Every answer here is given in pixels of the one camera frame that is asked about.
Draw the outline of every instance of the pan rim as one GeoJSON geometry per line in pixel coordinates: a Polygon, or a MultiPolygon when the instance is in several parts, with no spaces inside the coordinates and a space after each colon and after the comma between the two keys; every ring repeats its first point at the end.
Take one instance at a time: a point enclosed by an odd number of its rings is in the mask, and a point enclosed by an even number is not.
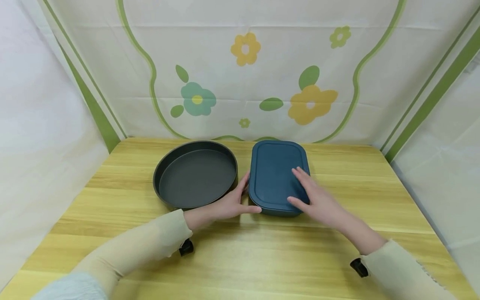
{"type": "Polygon", "coordinates": [[[181,145],[178,145],[177,147],[173,148],[172,150],[170,150],[167,154],[165,154],[163,156],[163,158],[157,163],[156,167],[155,167],[155,170],[154,170],[154,173],[153,173],[153,177],[152,177],[152,185],[153,185],[153,188],[154,188],[154,191],[155,191],[155,194],[157,195],[157,197],[163,202],[165,203],[166,205],[169,205],[171,207],[174,207],[176,209],[182,209],[182,210],[188,210],[188,209],[194,209],[194,208],[198,208],[198,207],[202,207],[202,206],[206,206],[206,205],[209,205],[209,204],[212,204],[213,202],[223,198],[229,191],[232,190],[232,187],[233,185],[235,184],[235,182],[237,181],[238,179],[238,163],[237,163],[237,158],[235,157],[235,155],[233,154],[233,152],[225,145],[221,144],[221,143],[218,143],[218,142],[215,142],[215,141],[211,141],[211,140],[195,140],[195,141],[190,141],[190,142],[187,142],[187,143],[184,143],[184,144],[181,144],[181,145]],[[231,184],[226,188],[226,190],[224,192],[222,192],[222,194],[217,197],[216,199],[208,202],[208,203],[205,203],[201,206],[192,206],[192,207],[189,207],[189,206],[183,206],[183,207],[178,207],[176,205],[173,205],[172,203],[170,203],[169,201],[166,201],[165,199],[163,199],[161,196],[160,196],[160,188],[157,187],[155,185],[155,177],[156,177],[156,174],[157,174],[157,171],[158,171],[158,168],[160,167],[160,165],[162,164],[162,162],[165,160],[165,158],[167,158],[170,154],[172,154],[173,152],[175,152],[176,150],[184,147],[184,146],[187,146],[187,145],[190,145],[190,144],[196,144],[196,143],[211,143],[211,144],[216,144],[216,145],[219,145],[221,146],[223,149],[226,149],[227,152],[231,155],[231,157],[233,158],[233,162],[235,163],[235,176],[233,177],[232,179],[232,182],[231,184]]]}

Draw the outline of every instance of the wood grain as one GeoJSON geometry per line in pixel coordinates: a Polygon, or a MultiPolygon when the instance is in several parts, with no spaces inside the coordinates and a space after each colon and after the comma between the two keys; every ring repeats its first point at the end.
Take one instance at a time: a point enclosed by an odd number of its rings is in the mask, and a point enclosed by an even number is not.
{"type": "MultiPolygon", "coordinates": [[[[152,175],[185,140],[121,142],[57,222],[0,299],[29,299],[67,274],[90,251],[167,209],[152,175]]],[[[250,167],[253,142],[222,142],[239,173],[250,167]]],[[[312,176],[348,210],[393,238],[459,300],[477,299],[382,154],[369,146],[304,144],[312,176]]],[[[195,254],[152,262],[123,279],[113,299],[386,299],[349,263],[355,248],[305,215],[243,215],[193,237],[195,254]]]]}

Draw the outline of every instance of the blue lid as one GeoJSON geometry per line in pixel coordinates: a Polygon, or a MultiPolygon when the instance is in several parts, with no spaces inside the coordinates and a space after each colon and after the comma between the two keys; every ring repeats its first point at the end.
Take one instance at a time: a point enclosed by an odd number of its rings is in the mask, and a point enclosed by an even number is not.
{"type": "Polygon", "coordinates": [[[310,203],[307,193],[293,175],[292,168],[300,167],[307,174],[307,155],[297,143],[261,141],[253,146],[249,194],[255,204],[273,211],[301,211],[287,201],[293,196],[310,203]]]}

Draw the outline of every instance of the beige sleeve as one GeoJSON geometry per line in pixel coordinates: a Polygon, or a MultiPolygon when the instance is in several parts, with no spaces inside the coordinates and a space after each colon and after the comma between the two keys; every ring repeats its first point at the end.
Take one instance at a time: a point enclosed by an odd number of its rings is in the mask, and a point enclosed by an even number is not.
{"type": "Polygon", "coordinates": [[[109,297],[118,281],[139,266],[170,257],[192,236],[181,209],[132,228],[87,255],[72,272],[87,272],[109,297]]]}
{"type": "Polygon", "coordinates": [[[369,275],[394,300],[454,300],[415,258],[393,240],[369,255],[362,255],[369,275]]]}

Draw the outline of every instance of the flower pattern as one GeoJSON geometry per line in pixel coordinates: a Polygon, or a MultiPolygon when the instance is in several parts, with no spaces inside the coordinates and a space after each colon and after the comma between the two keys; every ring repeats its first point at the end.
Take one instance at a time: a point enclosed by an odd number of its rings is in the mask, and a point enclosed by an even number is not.
{"type": "Polygon", "coordinates": [[[257,42],[257,37],[252,32],[246,35],[237,35],[235,43],[230,48],[230,52],[237,57],[237,65],[244,66],[246,63],[251,65],[257,61],[257,54],[260,51],[260,43],[257,42]],[[242,51],[243,46],[248,46],[248,52],[242,51]]]}
{"type": "Polygon", "coordinates": [[[291,98],[292,106],[288,110],[288,116],[298,125],[310,124],[315,118],[330,111],[337,96],[338,92],[334,90],[320,91],[316,85],[306,86],[301,93],[291,98]]]}
{"type": "Polygon", "coordinates": [[[250,126],[250,120],[245,118],[245,119],[240,119],[240,127],[242,128],[248,128],[250,126]]]}
{"type": "Polygon", "coordinates": [[[181,88],[181,95],[185,110],[192,116],[208,116],[216,104],[215,95],[195,82],[181,88]]]}
{"type": "Polygon", "coordinates": [[[332,49],[337,47],[343,47],[347,43],[347,40],[352,36],[350,27],[343,26],[335,28],[335,31],[330,36],[330,42],[332,42],[332,49]]]}

